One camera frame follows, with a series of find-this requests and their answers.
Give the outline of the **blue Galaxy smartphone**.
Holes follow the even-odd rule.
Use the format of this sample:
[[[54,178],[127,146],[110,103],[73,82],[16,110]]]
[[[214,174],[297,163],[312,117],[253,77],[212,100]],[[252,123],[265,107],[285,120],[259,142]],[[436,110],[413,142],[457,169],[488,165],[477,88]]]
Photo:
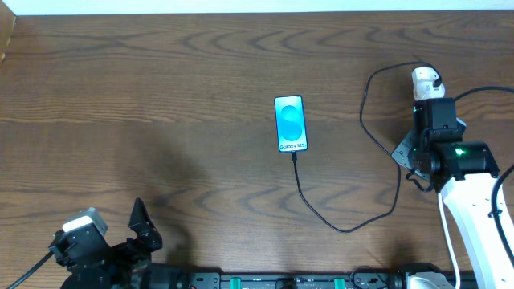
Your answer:
[[[293,153],[308,149],[308,137],[301,95],[274,98],[278,150]]]

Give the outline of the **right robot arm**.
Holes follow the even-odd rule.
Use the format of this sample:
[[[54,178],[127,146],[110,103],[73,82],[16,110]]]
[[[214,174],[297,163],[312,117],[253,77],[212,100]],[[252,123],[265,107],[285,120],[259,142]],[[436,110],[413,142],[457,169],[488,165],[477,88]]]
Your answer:
[[[429,182],[459,229],[480,288],[513,286],[513,221],[486,143],[465,141],[452,98],[415,100],[414,129],[392,153]]]

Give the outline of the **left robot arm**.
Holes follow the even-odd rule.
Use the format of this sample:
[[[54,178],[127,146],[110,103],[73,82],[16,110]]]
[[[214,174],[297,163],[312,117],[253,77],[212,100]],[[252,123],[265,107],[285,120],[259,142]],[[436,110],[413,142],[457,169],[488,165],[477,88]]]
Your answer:
[[[108,226],[96,208],[69,218],[49,246],[56,263],[71,273],[62,287],[190,287],[184,271],[152,261],[152,253],[163,247],[163,240],[140,198],[134,202],[128,227],[136,237],[111,246],[105,240]]]

